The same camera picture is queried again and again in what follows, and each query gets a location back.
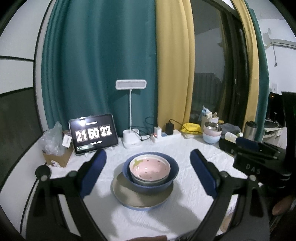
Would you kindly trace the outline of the blue plastic bowl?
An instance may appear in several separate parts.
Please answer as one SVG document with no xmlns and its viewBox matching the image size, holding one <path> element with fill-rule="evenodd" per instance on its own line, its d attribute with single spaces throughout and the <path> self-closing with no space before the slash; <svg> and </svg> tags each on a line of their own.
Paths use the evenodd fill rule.
<svg viewBox="0 0 296 241">
<path fill-rule="evenodd" d="M 122 173 L 139 193 L 154 194 L 173 185 L 179 172 L 178 163 L 158 152 L 136 154 L 125 161 Z"/>
</svg>

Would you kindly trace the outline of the stacked pastel bowls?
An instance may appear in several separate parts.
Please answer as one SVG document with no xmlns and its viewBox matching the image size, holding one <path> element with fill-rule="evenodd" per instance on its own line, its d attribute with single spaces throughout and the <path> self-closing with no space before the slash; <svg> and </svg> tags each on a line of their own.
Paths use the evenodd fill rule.
<svg viewBox="0 0 296 241">
<path fill-rule="evenodd" d="M 206 122 L 203 127 L 203 140 L 208 144 L 219 142 L 222 135 L 222 127 L 213 122 Z"/>
</svg>

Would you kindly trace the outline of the black charger adapter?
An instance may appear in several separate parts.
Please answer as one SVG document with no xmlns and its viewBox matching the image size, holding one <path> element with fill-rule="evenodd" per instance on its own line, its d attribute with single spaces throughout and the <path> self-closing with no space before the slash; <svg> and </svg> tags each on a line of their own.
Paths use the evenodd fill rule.
<svg viewBox="0 0 296 241">
<path fill-rule="evenodd" d="M 166 123 L 165 133 L 169 136 L 174 133 L 174 124 L 172 122 Z"/>
</svg>

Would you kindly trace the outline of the white charger plug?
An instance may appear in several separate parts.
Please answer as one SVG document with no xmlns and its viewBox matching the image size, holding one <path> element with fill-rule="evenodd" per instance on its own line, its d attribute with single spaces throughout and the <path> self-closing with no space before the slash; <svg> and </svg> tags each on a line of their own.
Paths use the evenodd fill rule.
<svg viewBox="0 0 296 241">
<path fill-rule="evenodd" d="M 162 137 L 162 129 L 159 126 L 154 127 L 154 137 L 161 138 Z"/>
</svg>

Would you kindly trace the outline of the teal curtain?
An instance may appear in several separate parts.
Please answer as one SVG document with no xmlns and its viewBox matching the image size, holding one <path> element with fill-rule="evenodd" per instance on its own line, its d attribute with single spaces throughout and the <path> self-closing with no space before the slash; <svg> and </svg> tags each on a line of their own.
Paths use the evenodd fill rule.
<svg viewBox="0 0 296 241">
<path fill-rule="evenodd" d="M 119 79 L 144 79 L 132 91 L 132 125 L 142 135 L 157 124 L 156 4 L 154 1 L 56 1 L 41 62 L 48 127 L 110 113 L 117 134 L 129 125 L 128 90 Z"/>
</svg>

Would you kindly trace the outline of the yellow wipes pack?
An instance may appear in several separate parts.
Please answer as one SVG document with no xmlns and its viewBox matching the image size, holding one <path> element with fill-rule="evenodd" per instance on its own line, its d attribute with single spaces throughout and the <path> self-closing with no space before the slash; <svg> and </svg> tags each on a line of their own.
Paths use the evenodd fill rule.
<svg viewBox="0 0 296 241">
<path fill-rule="evenodd" d="M 196 123 L 184 123 L 181 128 L 181 132 L 191 135 L 199 135 L 202 134 L 202 128 L 199 124 Z"/>
</svg>

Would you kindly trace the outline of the tablet showing clock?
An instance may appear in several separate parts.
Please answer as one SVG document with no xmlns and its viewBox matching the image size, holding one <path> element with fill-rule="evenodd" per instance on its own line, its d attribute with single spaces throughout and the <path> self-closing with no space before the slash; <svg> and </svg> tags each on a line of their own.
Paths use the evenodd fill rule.
<svg viewBox="0 0 296 241">
<path fill-rule="evenodd" d="M 118 145 L 113 115 L 91 115 L 68 122 L 76 155 Z"/>
</svg>

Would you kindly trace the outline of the cardboard box with plastic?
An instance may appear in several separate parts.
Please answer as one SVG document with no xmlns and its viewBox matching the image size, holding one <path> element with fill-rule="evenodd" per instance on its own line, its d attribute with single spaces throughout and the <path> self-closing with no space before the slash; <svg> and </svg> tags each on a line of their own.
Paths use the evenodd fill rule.
<svg viewBox="0 0 296 241">
<path fill-rule="evenodd" d="M 53 128 L 45 131 L 39 145 L 47 165 L 65 168 L 73 152 L 70 131 L 64 131 L 57 121 Z"/>
</svg>

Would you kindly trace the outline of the pink strawberry bowl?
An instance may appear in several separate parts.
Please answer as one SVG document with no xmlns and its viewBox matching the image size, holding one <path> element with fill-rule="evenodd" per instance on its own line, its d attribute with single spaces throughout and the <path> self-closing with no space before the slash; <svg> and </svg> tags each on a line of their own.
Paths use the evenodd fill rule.
<svg viewBox="0 0 296 241">
<path fill-rule="evenodd" d="M 171 165 L 165 158 L 161 156 L 154 154 L 144 154 L 137 156 L 130 161 L 130 172 L 134 169 L 161 170 L 170 172 Z"/>
</svg>

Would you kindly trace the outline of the white power strip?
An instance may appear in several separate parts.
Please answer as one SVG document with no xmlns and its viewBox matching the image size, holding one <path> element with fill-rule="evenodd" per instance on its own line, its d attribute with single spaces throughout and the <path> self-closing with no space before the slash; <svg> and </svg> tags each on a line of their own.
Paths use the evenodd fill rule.
<svg viewBox="0 0 296 241">
<path fill-rule="evenodd" d="M 165 132 L 162 132 L 162 136 L 160 138 L 156 138 L 155 136 L 151 136 L 151 139 L 154 143 L 164 142 L 164 141 L 170 141 L 177 138 L 180 138 L 182 136 L 181 132 L 178 130 L 174 130 L 172 135 L 168 135 Z"/>
</svg>

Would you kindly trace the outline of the white desk lamp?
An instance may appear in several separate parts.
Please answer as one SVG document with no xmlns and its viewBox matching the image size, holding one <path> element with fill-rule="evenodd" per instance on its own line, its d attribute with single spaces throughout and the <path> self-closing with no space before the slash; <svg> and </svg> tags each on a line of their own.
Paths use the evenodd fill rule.
<svg viewBox="0 0 296 241">
<path fill-rule="evenodd" d="M 145 89 L 146 86 L 147 81 L 144 79 L 119 79 L 115 82 L 116 90 L 128 90 L 129 125 L 128 129 L 123 131 L 122 137 L 122 144 L 126 149 L 142 145 L 142 137 L 139 130 L 132 125 L 132 91 Z"/>
</svg>

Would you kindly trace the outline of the cream ceramic plate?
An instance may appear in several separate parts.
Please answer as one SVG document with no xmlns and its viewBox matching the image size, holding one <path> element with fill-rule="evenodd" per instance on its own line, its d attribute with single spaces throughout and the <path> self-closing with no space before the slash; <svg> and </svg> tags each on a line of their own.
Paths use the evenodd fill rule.
<svg viewBox="0 0 296 241">
<path fill-rule="evenodd" d="M 111 190 L 118 202 L 132 210 L 149 211 L 164 204 L 173 192 L 174 184 L 157 193 L 140 193 L 120 173 L 112 180 Z"/>
</svg>

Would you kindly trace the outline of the yellow tissue box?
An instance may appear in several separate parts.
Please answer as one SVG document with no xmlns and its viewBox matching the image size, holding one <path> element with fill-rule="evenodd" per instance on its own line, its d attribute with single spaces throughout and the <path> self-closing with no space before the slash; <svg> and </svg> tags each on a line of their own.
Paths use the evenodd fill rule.
<svg viewBox="0 0 296 241">
<path fill-rule="evenodd" d="M 224 136 L 224 139 L 229 141 L 229 142 L 236 143 L 236 139 L 238 137 L 243 137 L 243 133 L 239 132 L 238 134 L 233 134 L 231 132 L 226 132 L 226 134 Z"/>
</svg>

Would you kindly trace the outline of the cream ceramic bowl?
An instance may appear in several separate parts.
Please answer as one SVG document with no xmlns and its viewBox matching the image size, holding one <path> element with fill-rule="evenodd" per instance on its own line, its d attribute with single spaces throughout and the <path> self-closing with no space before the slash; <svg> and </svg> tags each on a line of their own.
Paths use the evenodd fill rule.
<svg viewBox="0 0 296 241">
<path fill-rule="evenodd" d="M 142 186 L 159 186 L 175 178 L 172 172 L 134 169 L 130 172 L 134 183 Z"/>
</svg>

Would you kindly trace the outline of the yellow curtain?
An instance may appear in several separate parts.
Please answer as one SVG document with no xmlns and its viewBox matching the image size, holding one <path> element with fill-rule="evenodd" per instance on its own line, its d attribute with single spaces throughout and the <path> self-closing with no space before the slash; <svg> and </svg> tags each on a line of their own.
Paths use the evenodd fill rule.
<svg viewBox="0 0 296 241">
<path fill-rule="evenodd" d="M 158 125 L 190 118 L 195 35 L 190 1 L 156 1 Z"/>
</svg>

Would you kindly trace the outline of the steel thermos tumbler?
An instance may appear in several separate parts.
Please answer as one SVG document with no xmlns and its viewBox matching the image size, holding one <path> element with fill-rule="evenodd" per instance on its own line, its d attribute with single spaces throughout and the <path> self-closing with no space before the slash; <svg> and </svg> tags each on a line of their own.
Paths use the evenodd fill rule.
<svg viewBox="0 0 296 241">
<path fill-rule="evenodd" d="M 255 121 L 247 121 L 244 127 L 243 137 L 254 141 L 257 131 L 257 123 Z"/>
</svg>

